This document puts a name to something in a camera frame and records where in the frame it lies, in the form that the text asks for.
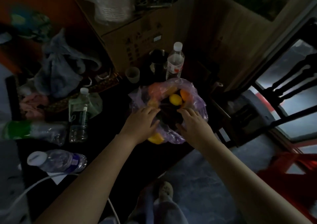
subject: blue label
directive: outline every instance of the blue label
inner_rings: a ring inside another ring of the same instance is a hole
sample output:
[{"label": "blue label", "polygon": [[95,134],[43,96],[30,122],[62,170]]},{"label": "blue label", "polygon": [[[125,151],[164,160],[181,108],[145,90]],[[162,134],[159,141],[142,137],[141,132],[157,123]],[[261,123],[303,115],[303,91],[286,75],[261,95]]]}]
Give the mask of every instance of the blue label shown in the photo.
[{"label": "blue label", "polygon": [[64,171],[64,173],[72,173],[77,169],[79,165],[80,156],[78,154],[73,154],[72,163],[70,166]]}]

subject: bag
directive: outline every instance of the bag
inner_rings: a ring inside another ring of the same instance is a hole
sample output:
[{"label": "bag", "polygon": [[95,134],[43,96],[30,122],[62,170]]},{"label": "bag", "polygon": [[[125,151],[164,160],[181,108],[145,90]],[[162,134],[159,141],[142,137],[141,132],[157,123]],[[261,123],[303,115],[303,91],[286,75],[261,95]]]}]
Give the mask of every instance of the bag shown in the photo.
[{"label": "bag", "polygon": [[185,79],[173,78],[150,86],[139,87],[131,92],[129,97],[132,99],[131,110],[133,112],[144,106],[161,109],[153,120],[155,122],[159,119],[160,124],[156,133],[148,139],[155,144],[164,142],[182,144],[185,142],[175,126],[176,123],[180,123],[186,128],[181,114],[177,112],[179,108],[191,108],[199,112],[205,121],[208,121],[206,103],[200,98],[194,85]]}]

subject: cardboard box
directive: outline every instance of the cardboard box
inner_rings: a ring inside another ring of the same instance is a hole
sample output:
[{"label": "cardboard box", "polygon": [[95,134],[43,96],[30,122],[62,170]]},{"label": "cardboard box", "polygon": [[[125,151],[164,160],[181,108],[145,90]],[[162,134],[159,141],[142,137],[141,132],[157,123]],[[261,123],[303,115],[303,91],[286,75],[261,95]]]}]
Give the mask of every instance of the cardboard box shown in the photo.
[{"label": "cardboard box", "polygon": [[157,9],[127,22],[102,25],[94,20],[94,4],[76,0],[91,28],[106,49],[113,66],[124,74],[130,66],[140,67],[153,49],[173,49],[176,7]]}]

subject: cup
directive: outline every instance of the cup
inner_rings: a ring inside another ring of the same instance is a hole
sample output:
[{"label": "cup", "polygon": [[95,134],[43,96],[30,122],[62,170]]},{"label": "cup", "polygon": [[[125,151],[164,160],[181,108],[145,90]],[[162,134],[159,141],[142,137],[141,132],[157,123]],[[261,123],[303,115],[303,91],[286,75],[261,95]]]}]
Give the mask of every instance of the cup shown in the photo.
[{"label": "cup", "polygon": [[125,75],[128,80],[136,84],[140,80],[140,70],[137,67],[130,67],[125,71]]}]

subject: white bottle cap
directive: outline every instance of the white bottle cap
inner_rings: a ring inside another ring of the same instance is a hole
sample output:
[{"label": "white bottle cap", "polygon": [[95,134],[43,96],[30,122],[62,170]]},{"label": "white bottle cap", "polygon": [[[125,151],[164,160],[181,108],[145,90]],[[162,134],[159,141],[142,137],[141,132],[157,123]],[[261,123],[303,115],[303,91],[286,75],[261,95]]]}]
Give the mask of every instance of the white bottle cap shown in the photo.
[{"label": "white bottle cap", "polygon": [[27,163],[30,166],[40,166],[47,159],[47,154],[42,151],[35,151],[28,156]]},{"label": "white bottle cap", "polygon": [[174,43],[174,50],[180,52],[183,48],[183,44],[181,42]]},{"label": "white bottle cap", "polygon": [[87,95],[87,94],[89,94],[89,89],[87,89],[87,88],[81,88],[81,89],[80,89],[80,93]]}]

